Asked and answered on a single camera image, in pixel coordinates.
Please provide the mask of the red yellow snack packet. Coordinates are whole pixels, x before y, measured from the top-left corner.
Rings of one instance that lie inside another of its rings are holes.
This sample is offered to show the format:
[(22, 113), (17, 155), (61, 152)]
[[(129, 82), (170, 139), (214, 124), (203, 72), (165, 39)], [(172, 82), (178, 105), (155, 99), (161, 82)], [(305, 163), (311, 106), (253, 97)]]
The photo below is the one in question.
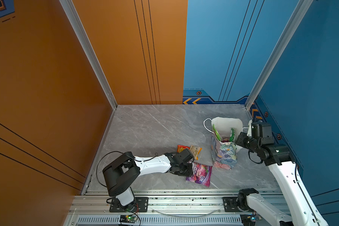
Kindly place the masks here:
[(185, 149), (190, 149), (190, 147), (178, 145), (177, 152), (180, 153), (180, 152), (184, 151)]

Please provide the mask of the tan cracker packet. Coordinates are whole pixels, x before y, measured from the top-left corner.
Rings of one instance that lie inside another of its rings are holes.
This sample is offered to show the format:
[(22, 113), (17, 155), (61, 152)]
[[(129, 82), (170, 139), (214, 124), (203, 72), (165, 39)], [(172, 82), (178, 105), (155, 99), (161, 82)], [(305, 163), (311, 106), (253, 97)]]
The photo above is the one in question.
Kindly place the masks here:
[(193, 155), (194, 159), (198, 160), (199, 159), (199, 154), (202, 151), (202, 148), (198, 147), (198, 146), (191, 145), (189, 151)]

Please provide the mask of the purple Fox's candy bag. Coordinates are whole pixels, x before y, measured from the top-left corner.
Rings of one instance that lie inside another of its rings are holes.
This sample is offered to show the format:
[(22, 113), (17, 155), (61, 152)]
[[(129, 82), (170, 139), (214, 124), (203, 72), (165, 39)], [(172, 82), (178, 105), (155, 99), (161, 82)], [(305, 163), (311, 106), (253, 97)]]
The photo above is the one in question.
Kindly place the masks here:
[(210, 186), (212, 166), (203, 165), (199, 163), (192, 163), (193, 175), (186, 178), (186, 181), (194, 182), (196, 184)]

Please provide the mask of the green white snack packet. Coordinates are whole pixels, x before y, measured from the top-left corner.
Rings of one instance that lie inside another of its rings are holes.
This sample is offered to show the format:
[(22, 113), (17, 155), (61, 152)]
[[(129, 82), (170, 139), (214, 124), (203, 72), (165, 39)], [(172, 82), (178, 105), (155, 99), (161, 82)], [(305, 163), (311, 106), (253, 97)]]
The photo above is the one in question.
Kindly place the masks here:
[(233, 142), (235, 140), (235, 130), (234, 128), (231, 128), (231, 134), (229, 137), (229, 142)]

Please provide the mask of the floral paper gift bag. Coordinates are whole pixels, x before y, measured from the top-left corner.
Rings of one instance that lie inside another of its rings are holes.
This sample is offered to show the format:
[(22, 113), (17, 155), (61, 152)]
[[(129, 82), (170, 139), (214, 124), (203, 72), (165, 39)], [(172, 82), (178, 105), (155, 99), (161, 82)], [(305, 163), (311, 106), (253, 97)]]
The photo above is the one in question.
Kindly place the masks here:
[[(236, 138), (243, 131), (243, 122), (237, 118), (216, 117), (207, 118), (203, 121), (207, 131), (211, 133), (211, 157), (213, 166), (225, 170), (230, 170), (237, 164), (237, 153), (240, 148), (235, 144)], [(231, 128), (235, 130), (235, 140), (233, 142), (220, 142), (216, 139), (212, 126), (215, 125), (219, 134), (224, 138), (229, 138)]]

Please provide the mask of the green Lays chips bag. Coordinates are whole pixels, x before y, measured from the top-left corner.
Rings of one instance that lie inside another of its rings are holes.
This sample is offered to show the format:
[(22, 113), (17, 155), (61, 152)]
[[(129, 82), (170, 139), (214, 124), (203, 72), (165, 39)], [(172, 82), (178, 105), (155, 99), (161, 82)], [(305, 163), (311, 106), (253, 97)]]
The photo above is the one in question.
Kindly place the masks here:
[(215, 125), (212, 126), (213, 133), (218, 141), (222, 141), (222, 136), (219, 134), (218, 130), (216, 129)]

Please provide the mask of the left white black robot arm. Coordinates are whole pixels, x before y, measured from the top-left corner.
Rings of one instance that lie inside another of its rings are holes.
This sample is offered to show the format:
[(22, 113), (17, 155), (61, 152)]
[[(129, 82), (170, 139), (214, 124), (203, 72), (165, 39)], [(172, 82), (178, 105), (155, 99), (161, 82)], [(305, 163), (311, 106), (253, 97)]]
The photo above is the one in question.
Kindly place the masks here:
[(110, 198), (119, 202), (124, 211), (139, 210), (132, 183), (141, 176), (155, 173), (171, 173), (182, 177), (193, 175), (193, 154), (189, 149), (170, 152), (154, 157), (134, 156), (132, 152), (121, 155), (102, 169)]

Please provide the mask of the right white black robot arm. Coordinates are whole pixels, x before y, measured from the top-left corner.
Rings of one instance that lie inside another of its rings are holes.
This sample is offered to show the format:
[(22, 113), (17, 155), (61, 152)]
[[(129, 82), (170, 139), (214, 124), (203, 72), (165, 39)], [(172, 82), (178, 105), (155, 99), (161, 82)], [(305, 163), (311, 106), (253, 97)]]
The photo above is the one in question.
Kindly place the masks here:
[(310, 197), (286, 146), (275, 145), (271, 137), (250, 137), (241, 132), (235, 141), (236, 145), (256, 153), (273, 176), (288, 205), (290, 215), (280, 211), (266, 201), (253, 188), (242, 189), (237, 198), (238, 208), (242, 211), (253, 211), (259, 214), (272, 226), (326, 226)]

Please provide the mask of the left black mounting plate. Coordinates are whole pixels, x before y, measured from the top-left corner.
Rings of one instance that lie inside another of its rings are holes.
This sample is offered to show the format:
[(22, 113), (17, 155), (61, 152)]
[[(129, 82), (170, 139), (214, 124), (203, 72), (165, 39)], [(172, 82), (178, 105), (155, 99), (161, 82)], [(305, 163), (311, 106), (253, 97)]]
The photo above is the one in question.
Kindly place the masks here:
[(107, 199), (106, 203), (109, 205), (110, 212), (147, 212), (148, 210), (148, 197), (135, 197), (134, 202), (127, 206), (122, 206), (117, 198)]

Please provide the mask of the black mounting plate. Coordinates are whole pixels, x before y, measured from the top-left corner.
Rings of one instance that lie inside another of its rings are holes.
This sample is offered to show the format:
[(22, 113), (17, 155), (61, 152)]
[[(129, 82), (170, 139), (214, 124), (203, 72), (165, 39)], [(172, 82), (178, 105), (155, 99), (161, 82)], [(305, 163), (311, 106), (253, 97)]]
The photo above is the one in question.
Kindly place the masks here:
[(247, 205), (245, 197), (228, 196), (223, 197), (222, 200), (225, 212), (255, 212)]
[(109, 205), (110, 212), (147, 212), (148, 210), (148, 197), (135, 197), (134, 202), (127, 206), (122, 206), (117, 198), (107, 199), (106, 203)]

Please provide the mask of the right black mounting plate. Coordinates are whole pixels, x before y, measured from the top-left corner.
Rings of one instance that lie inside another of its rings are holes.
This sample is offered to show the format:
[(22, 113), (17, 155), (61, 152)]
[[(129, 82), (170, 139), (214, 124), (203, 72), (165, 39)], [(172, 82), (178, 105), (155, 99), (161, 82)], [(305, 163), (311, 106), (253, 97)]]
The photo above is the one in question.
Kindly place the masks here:
[(255, 212), (247, 205), (245, 197), (228, 196), (223, 197), (222, 200), (225, 212)]

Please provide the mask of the right circuit board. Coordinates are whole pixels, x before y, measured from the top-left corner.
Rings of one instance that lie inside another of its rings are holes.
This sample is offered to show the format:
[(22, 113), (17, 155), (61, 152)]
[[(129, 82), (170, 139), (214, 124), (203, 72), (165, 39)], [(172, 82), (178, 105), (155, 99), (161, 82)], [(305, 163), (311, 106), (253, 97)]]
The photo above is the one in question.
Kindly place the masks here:
[(240, 215), (240, 217), (244, 226), (256, 226), (258, 221), (262, 221), (260, 215)]

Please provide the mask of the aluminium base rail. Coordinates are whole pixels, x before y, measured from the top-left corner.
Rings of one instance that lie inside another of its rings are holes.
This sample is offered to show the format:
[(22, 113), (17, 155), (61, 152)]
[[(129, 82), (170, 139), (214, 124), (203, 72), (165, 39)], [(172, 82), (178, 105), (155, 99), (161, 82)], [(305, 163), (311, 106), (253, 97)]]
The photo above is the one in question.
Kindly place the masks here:
[[(135, 197), (148, 197), (147, 212), (110, 212), (103, 192), (76, 196), (65, 219), (65, 226), (119, 226), (121, 215), (136, 215), (135, 226), (242, 226), (240, 215), (255, 212), (225, 212), (223, 197), (238, 195), (236, 189), (147, 190)], [(262, 218), (256, 226), (267, 226)]]

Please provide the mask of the right aluminium corner post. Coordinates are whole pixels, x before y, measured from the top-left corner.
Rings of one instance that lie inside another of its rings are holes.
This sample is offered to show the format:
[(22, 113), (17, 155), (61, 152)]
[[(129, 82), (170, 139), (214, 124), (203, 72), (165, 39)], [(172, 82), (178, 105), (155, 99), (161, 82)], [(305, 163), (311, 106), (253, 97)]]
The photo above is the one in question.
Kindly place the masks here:
[(257, 81), (254, 84), (253, 89), (251, 90), (249, 97), (245, 103), (246, 110), (250, 110), (252, 104), (254, 103), (256, 97), (259, 95), (263, 86), (265, 85), (268, 77), (276, 66), (278, 60), (286, 49), (288, 43), (295, 34), (298, 26), (306, 15), (308, 9), (310, 8), (313, 0), (300, 0), (298, 1), (292, 15), (290, 16), (283, 32), (281, 33), (269, 59), (267, 60), (263, 70), (261, 71)]

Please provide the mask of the aluminium corner post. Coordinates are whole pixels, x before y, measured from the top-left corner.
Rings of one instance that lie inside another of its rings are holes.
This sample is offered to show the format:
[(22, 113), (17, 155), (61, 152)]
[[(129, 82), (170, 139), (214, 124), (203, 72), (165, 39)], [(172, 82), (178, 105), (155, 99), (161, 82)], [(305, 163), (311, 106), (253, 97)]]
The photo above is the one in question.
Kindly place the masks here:
[(269, 59), (267, 60), (263, 70), (261, 71), (257, 81), (254, 84), (253, 89), (251, 90), (249, 97), (245, 103), (246, 110), (250, 110), (252, 104), (254, 103), (256, 97), (259, 95), (263, 86), (265, 85), (268, 77), (276, 66), (278, 60), (286, 49), (288, 43), (295, 34), (298, 26), (306, 15), (308, 9), (310, 8), (313, 0), (300, 0), (298, 1), (292, 15), (290, 16), (283, 32), (281, 33)]
[(114, 94), (110, 88), (110, 85), (107, 81), (107, 78), (104, 74), (104, 71), (101, 67), (101, 64), (98, 60), (98, 57), (92, 47), (92, 44), (89, 40), (89, 37), (85, 31), (85, 28), (82, 24), (82, 21), (79, 17), (79, 14), (75, 8), (75, 5), (73, 3), (73, 1), (70, 0), (60, 0), (59, 1), (76, 36), (77, 39), (79, 40), (81, 47), (102, 87), (102, 90), (108, 100), (108, 102), (110, 103), (111, 107), (113, 110), (117, 109), (117, 101), (114, 97)]

